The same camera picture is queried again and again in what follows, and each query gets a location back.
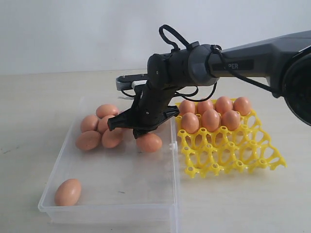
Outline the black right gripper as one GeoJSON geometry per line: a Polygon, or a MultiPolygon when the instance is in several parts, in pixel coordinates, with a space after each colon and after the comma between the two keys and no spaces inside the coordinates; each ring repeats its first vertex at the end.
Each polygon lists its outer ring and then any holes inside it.
{"type": "Polygon", "coordinates": [[[107,120],[110,131],[116,128],[132,129],[135,139],[154,131],[159,125],[179,115],[177,106],[169,103],[176,91],[175,86],[157,89],[147,80],[132,83],[137,97],[132,105],[134,108],[125,110],[107,120]]]}

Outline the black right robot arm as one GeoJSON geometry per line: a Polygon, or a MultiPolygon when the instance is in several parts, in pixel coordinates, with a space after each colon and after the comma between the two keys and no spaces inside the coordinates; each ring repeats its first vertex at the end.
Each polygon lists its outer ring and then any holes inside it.
{"type": "Polygon", "coordinates": [[[230,49],[188,44],[184,50],[153,54],[147,72],[116,80],[120,91],[133,89],[130,109],[108,120],[110,130],[129,128],[140,137],[178,115],[170,101],[188,86],[214,86],[221,77],[236,77],[283,97],[293,114],[311,122],[311,33],[304,31],[230,49]]]}

